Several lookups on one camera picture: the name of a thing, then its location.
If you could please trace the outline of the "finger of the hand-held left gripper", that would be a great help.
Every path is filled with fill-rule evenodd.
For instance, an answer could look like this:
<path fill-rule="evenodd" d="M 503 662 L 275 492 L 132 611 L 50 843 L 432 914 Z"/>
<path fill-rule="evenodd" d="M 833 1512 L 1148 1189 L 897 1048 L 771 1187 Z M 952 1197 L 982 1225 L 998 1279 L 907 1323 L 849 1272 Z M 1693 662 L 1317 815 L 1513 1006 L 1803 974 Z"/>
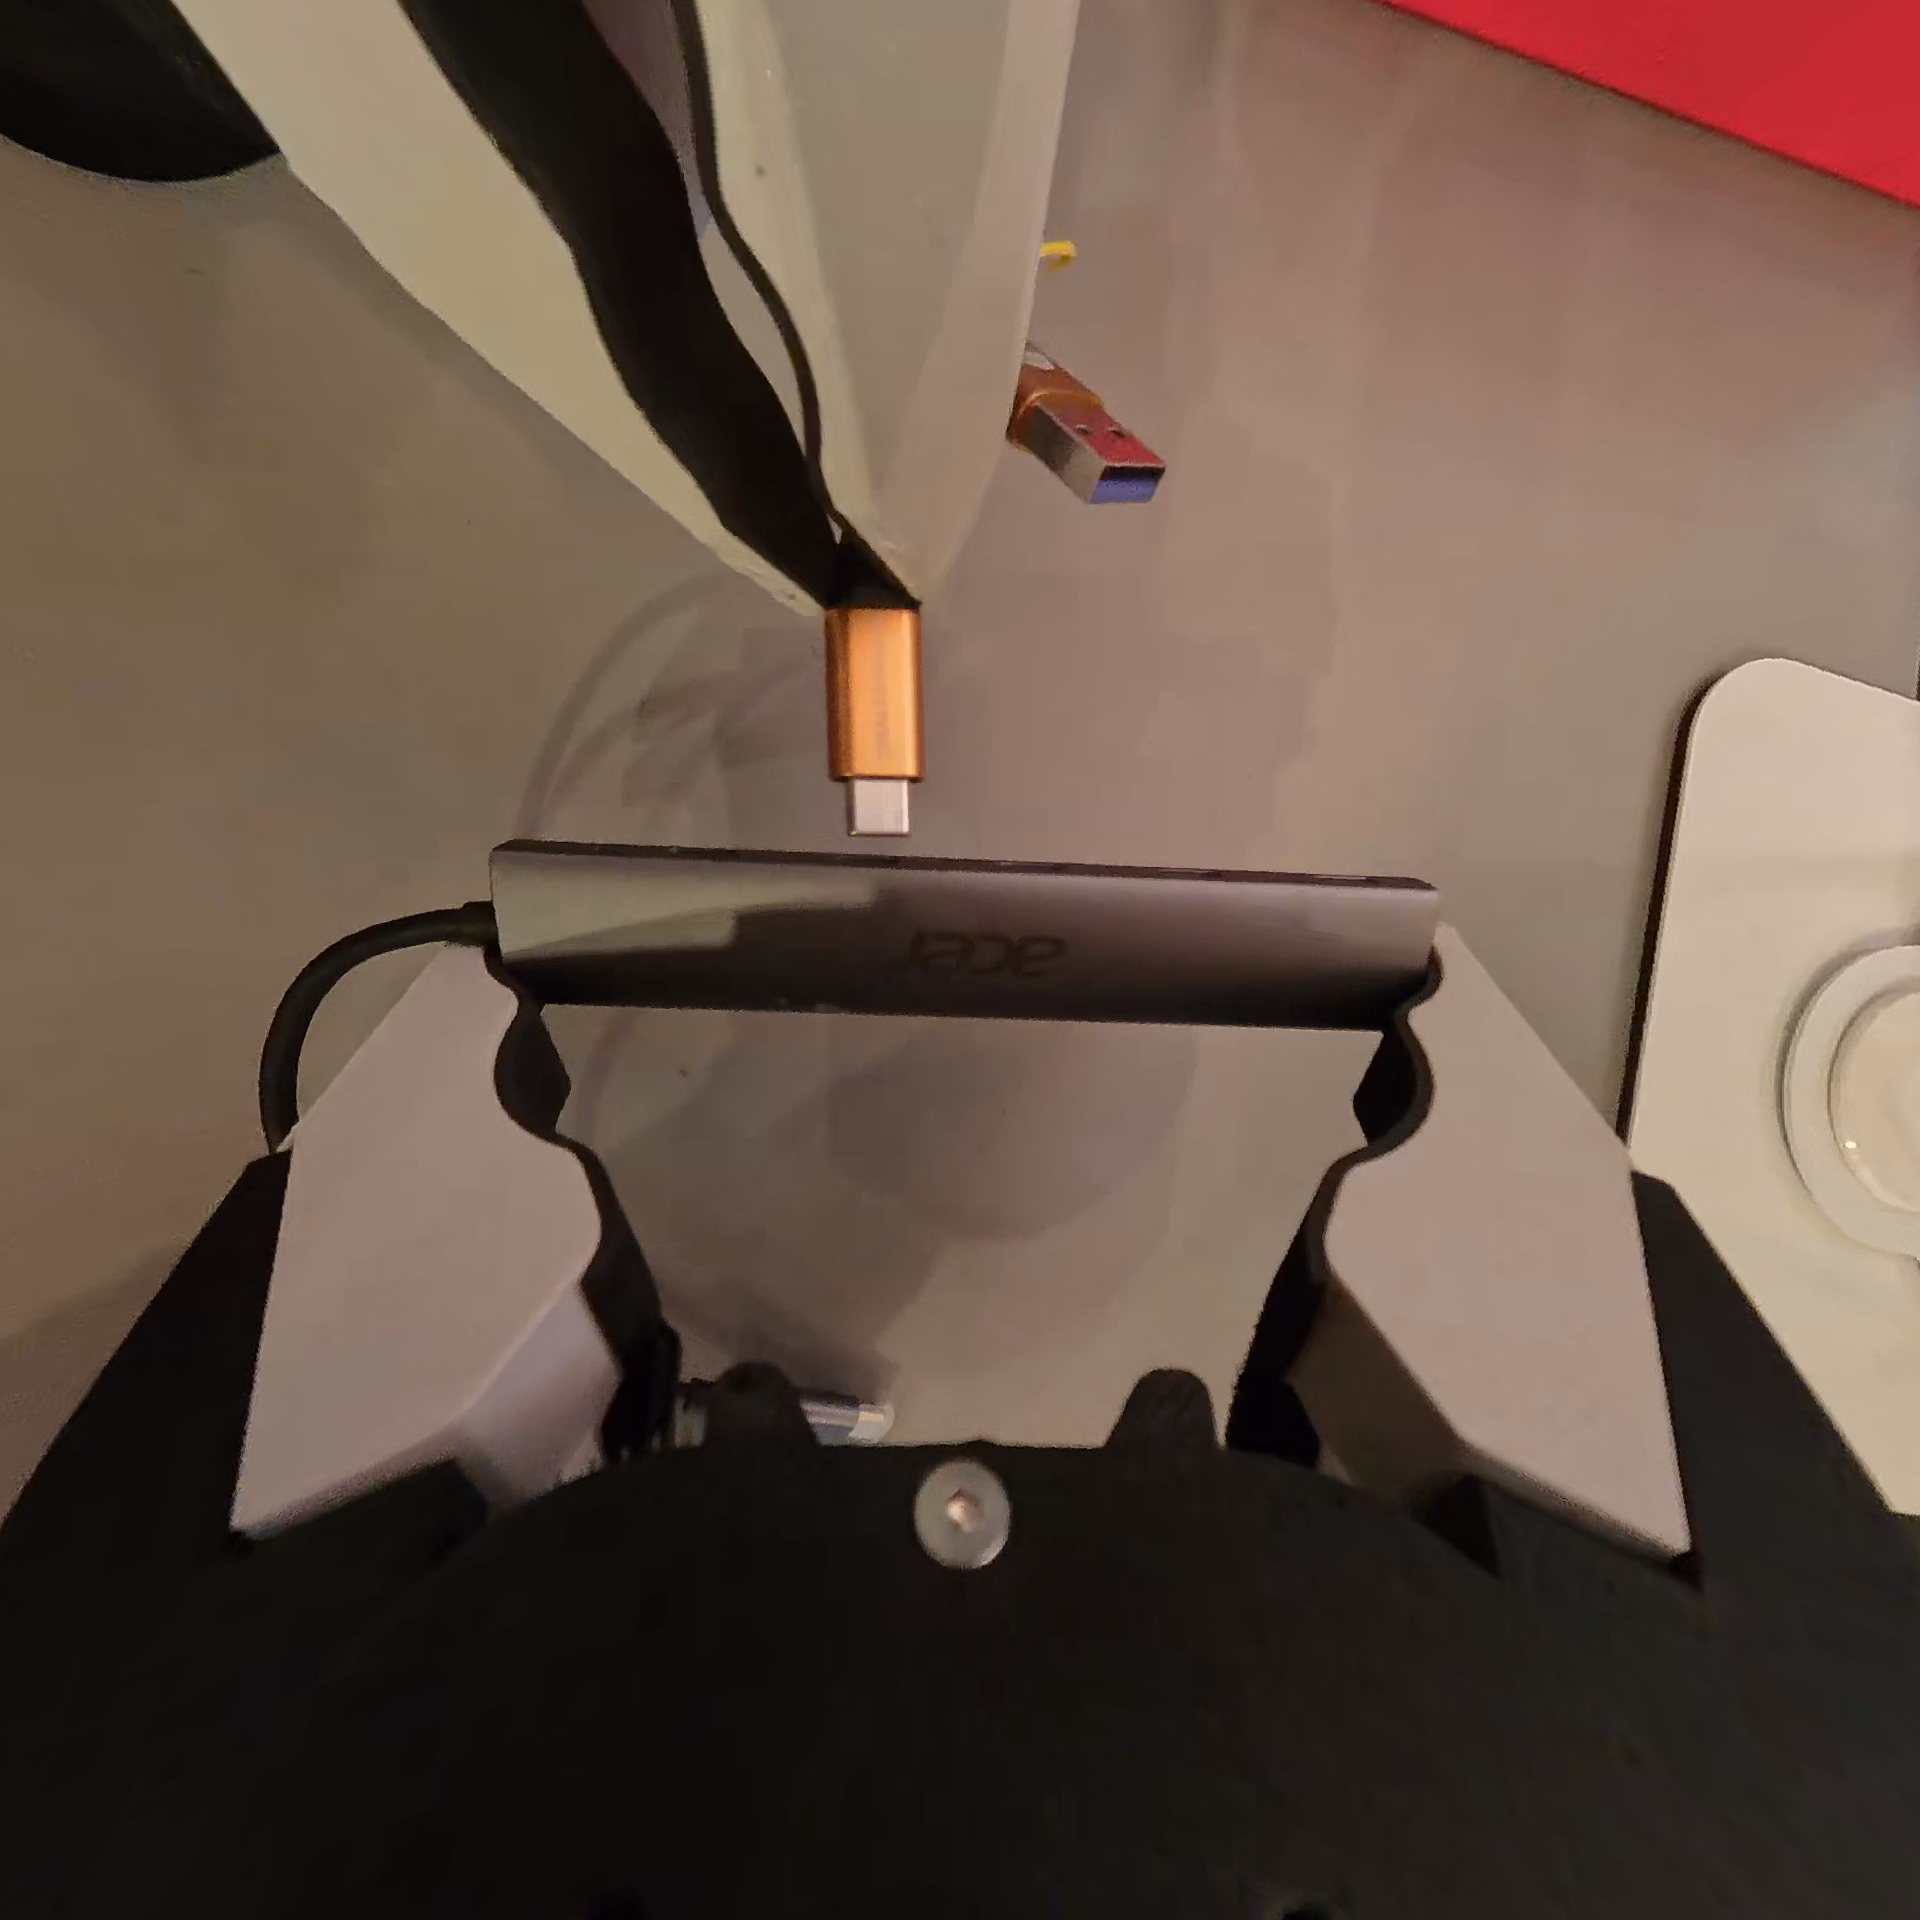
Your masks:
<path fill-rule="evenodd" d="M 679 146 L 583 8 L 181 8 L 287 169 L 489 370 L 797 611 L 799 428 L 735 338 Z"/>
<path fill-rule="evenodd" d="M 907 597 L 957 563 L 1018 402 L 1074 0 L 700 0 L 690 146 L 806 501 Z"/>

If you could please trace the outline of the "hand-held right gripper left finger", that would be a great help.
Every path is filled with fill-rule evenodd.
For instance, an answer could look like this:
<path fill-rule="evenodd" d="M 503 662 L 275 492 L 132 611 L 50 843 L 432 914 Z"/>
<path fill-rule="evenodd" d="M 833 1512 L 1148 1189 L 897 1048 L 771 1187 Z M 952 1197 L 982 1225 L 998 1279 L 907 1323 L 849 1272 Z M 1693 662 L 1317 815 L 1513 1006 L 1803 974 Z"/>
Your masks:
<path fill-rule="evenodd" d="M 287 1142 L 243 1539 L 457 1462 L 489 1512 L 610 1456 L 624 1378 L 679 1342 L 569 1065 L 489 950 L 444 950 Z"/>

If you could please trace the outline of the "red plastic bin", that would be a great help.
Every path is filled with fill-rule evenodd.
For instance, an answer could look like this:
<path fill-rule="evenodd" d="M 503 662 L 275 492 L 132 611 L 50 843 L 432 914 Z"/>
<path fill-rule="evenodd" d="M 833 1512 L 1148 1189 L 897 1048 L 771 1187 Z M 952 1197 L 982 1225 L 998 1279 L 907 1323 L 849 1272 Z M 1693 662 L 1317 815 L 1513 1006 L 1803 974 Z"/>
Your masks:
<path fill-rule="evenodd" d="M 1402 0 L 1402 12 L 1920 204 L 1914 0 Z"/>

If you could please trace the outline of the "white stand base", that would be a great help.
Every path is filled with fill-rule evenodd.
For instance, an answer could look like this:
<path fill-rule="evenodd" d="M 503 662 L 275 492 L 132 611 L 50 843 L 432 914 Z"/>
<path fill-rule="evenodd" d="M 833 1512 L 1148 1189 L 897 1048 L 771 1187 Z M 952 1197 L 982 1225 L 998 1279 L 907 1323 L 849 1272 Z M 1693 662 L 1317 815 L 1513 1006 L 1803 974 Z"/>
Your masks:
<path fill-rule="evenodd" d="M 1630 1151 L 1920 1512 L 1920 710 L 1792 659 L 1688 722 Z"/>

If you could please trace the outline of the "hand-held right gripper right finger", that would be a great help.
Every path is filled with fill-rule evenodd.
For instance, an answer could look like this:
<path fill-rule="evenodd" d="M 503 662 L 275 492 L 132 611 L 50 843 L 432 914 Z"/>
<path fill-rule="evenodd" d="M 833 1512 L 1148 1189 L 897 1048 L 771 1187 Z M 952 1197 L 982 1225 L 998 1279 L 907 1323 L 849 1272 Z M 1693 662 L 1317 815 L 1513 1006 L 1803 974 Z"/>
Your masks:
<path fill-rule="evenodd" d="M 1637 1166 L 1446 925 L 1260 1298 L 1229 1449 L 1383 1501 L 1478 1476 L 1588 1539 L 1693 1548 Z"/>

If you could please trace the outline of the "grey usb hub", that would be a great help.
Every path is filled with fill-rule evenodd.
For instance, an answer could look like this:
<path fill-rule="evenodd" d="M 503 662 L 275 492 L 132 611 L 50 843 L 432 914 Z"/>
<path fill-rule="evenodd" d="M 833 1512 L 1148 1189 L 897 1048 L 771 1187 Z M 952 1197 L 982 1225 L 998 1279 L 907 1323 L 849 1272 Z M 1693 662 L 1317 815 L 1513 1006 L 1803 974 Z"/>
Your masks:
<path fill-rule="evenodd" d="M 735 1016 L 1383 1030 L 1437 938 L 1426 877 L 909 851 L 511 841 L 489 898 L 543 1004 Z"/>

